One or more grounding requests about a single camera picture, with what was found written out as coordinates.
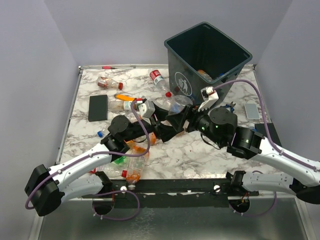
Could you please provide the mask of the clear glass jar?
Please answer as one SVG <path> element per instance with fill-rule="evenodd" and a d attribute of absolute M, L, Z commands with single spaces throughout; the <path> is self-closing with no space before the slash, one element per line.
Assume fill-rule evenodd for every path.
<path fill-rule="evenodd" d="M 179 114 L 186 105 L 192 105 L 192 100 L 185 95 L 174 95 L 170 100 L 168 115 Z"/>

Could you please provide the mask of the orange crushed bottle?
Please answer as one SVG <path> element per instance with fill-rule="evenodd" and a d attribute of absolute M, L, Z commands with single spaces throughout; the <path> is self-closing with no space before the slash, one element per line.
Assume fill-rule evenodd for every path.
<path fill-rule="evenodd" d="M 150 139 L 150 145 L 153 146 L 156 144 L 157 138 L 156 135 L 152 132 L 149 134 L 149 139 Z M 126 144 L 130 147 L 133 148 L 135 147 L 137 144 L 143 143 L 147 140 L 146 137 L 142 137 L 139 139 L 134 139 L 134 140 L 130 140 L 130 141 L 126 141 Z"/>

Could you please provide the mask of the crushed bottle red cap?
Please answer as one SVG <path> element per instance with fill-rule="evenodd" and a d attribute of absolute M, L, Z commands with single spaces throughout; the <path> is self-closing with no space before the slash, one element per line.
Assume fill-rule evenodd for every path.
<path fill-rule="evenodd" d="M 97 86 L 104 88 L 104 89 L 123 89 L 123 83 L 122 82 L 117 82 L 112 78 L 109 77 L 102 77 L 99 76 L 96 80 Z"/>

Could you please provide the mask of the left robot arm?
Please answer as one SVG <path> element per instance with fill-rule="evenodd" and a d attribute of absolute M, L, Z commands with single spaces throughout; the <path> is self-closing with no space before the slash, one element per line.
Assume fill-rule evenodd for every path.
<path fill-rule="evenodd" d="M 24 188 L 27 195 L 25 208 L 34 209 L 38 216 L 46 216 L 55 211 L 63 201 L 95 195 L 103 198 L 111 190 L 105 174 L 98 174 L 92 180 L 83 178 L 94 168 L 107 165 L 119 157 L 129 156 L 127 142 L 154 133 L 163 142 L 167 142 L 183 131 L 183 123 L 175 123 L 175 114 L 155 106 L 151 110 L 149 121 L 140 119 L 135 109 L 136 118 L 131 122 L 124 115 L 114 117 L 108 127 L 108 134 L 94 147 L 81 155 L 58 165 L 35 167 Z"/>

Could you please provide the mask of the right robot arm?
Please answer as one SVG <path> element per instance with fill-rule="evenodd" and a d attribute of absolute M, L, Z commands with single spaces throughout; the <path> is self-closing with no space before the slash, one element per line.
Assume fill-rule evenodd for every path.
<path fill-rule="evenodd" d="M 199 131 L 208 139 L 226 148 L 227 153 L 237 158 L 257 161 L 280 172 L 258 174 L 235 171 L 227 174 L 230 191 L 240 196 L 255 191 L 283 192 L 298 199 L 318 205 L 320 203 L 320 163 L 290 151 L 272 146 L 269 138 L 246 127 L 238 126 L 238 117 L 224 107 L 198 111 L 191 106 L 166 120 L 179 130 L 188 122 L 187 132 Z"/>

